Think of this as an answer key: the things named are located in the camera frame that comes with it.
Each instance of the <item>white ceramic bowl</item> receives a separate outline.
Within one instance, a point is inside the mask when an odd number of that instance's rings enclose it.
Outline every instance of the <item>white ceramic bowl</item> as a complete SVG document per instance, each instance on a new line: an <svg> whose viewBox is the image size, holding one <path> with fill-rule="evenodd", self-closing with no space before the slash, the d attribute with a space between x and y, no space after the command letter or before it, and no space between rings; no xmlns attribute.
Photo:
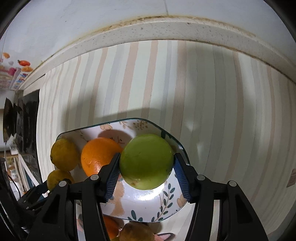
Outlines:
<svg viewBox="0 0 296 241"><path fill-rule="evenodd" d="M85 127L62 133L57 139L67 138L73 141L80 151L91 139L107 137L116 141L121 147L134 137L142 134L156 134L164 138L174 152L181 153L189 163L188 156L181 143L156 124L140 118L117 120L91 127ZM71 174L76 182L84 181L87 176L81 165ZM180 210L186 203L183 198L174 169L168 179L152 190L138 190L128 185L119 175L113 197L105 204L101 203L103 214L127 220L157 222L164 220Z"/></svg>

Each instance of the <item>countertop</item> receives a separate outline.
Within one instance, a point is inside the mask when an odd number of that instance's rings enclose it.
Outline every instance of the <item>countertop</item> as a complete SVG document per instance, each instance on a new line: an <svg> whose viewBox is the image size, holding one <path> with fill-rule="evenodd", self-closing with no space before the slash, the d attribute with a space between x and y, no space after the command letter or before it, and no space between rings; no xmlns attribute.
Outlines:
<svg viewBox="0 0 296 241"><path fill-rule="evenodd" d="M234 32L239 33L241 30L244 30L244 34L248 36L253 34L256 36L255 42L263 40L263 45L267 44L274 47L282 55L290 59L295 67L296 43L293 37L276 12L267 3L258 0L30 1L15 16L0 39L0 58L3 58L3 63L0 61L0 65L8 72L11 72L13 69L16 70L18 74L13 78L15 84L11 86L11 88L16 89L26 79L29 81L29 77L27 78L26 75L35 75L32 70L35 72L41 63L44 63L44 61L59 52L59 50L75 41L80 41L85 36L90 35L90 38L93 39L92 35L94 33L102 30L105 31L108 27L113 28L120 25L129 25L128 21L130 20L135 21L145 17L165 17L166 19L164 21L170 21L169 18L172 16L192 16L194 18L201 18L202 21L208 19L211 21L210 25L216 22L221 28L228 24L236 26L237 29ZM227 40L224 44L220 43L220 45L236 48L237 44L241 41L237 35L232 38L231 33L223 34L220 31L217 33L213 28L209 28L207 24L202 29L199 29L198 32L196 32L196 29L198 29L196 26L192 29L187 29L186 26L179 26L174 23L170 23L169 25L174 26L173 30L170 30L170 27L166 26L164 31L162 26L157 24L153 25L152 28L141 26L144 28L143 31L135 31L136 26L133 26L129 31L126 28L125 30L121 30L122 32L117 34L115 38L112 34L109 38L106 37L99 42L103 43L104 40L108 39L108 43L111 43L112 40L116 39L119 41L117 43L123 43L126 41L124 39L125 35L128 35L128 42L135 41L131 40L135 35L140 38L137 40L195 40L202 37L206 39L199 39L198 41L209 42L211 36L214 36L215 40ZM170 31L172 32L172 37L165 37L167 32ZM190 38L190 33L194 34L194 38ZM249 50L254 50L255 47L251 42L252 40L249 39L249 41L242 43L242 45ZM90 45L96 46L96 41L91 42ZM261 51L255 51L253 53L247 51L246 53L257 56L256 54L260 52L261 57L266 57L269 54L262 51L263 48L261 46ZM79 55L74 55L77 50L84 51L84 47L77 45L70 54L63 55L67 55L67 60L69 60ZM2 55L2 52L9 54L10 58L6 59ZM271 56L268 57L269 61L261 57L259 58L270 64L273 60ZM18 64L18 60L30 62L30 68L25 68L24 72L19 72L23 66ZM283 71L283 68L278 65L276 65L276 68ZM5 79L12 77L6 75L6 73L3 74L5 74Z"/></svg>
<svg viewBox="0 0 296 241"><path fill-rule="evenodd" d="M295 201L295 185L286 188L296 161L295 95L284 75L223 47L153 40L98 49L45 75L37 119L42 179L54 169L50 149L60 133L147 118L180 140L199 174L235 180L269 234ZM163 230L184 240L192 211L185 205Z"/></svg>

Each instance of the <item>lemon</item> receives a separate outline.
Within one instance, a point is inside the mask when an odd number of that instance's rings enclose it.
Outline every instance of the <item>lemon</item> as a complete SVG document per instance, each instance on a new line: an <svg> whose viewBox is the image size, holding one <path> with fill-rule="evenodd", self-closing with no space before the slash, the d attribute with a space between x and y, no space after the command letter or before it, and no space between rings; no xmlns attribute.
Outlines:
<svg viewBox="0 0 296 241"><path fill-rule="evenodd" d="M65 178L69 179L71 183L74 183L74 179L70 173L62 171L62 170L54 170L47 177L47 187L48 190L52 190L55 188L60 181L63 181Z"/></svg>
<svg viewBox="0 0 296 241"><path fill-rule="evenodd" d="M52 146L50 160L58 169L69 172L80 161L80 155L73 142L59 139Z"/></svg>

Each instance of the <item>cable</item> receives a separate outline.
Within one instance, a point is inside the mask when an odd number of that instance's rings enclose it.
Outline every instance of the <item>cable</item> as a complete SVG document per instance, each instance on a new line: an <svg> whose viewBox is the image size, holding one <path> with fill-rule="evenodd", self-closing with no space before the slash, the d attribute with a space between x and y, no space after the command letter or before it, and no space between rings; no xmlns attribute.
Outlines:
<svg viewBox="0 0 296 241"><path fill-rule="evenodd" d="M18 189L16 183L14 182L14 180L11 178L11 176L7 173L7 175L9 176L10 180L13 182L13 184L15 185L15 187L17 188L17 191L19 192L20 195L20 190Z"/></svg>

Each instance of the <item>lime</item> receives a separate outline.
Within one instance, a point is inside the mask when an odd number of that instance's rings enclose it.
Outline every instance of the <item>lime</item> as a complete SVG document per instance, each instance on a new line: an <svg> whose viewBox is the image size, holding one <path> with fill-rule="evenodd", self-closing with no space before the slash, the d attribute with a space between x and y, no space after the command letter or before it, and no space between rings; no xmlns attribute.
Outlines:
<svg viewBox="0 0 296 241"><path fill-rule="evenodd" d="M140 135L124 148L119 166L122 177L129 185L140 190L151 190L169 177L173 168L173 151L157 135Z"/></svg>

